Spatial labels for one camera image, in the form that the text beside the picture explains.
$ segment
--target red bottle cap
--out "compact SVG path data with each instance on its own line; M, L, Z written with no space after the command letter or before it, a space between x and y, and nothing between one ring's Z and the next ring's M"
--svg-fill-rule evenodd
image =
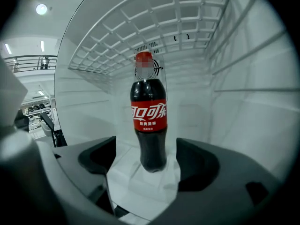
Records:
M139 52L135 57L136 62L148 62L149 60L152 60L150 52Z

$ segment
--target white wire shelf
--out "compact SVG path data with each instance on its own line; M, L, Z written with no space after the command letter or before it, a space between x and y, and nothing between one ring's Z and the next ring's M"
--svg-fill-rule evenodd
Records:
M102 16L75 50L69 69L108 75L155 56L207 48L229 0L124 0Z

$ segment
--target cola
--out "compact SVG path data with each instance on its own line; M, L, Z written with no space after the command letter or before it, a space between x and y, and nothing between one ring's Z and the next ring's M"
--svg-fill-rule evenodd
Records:
M141 164L154 173L162 171L167 161L166 92L156 77L151 53L140 52L135 60L136 81L130 91L134 129L141 147Z

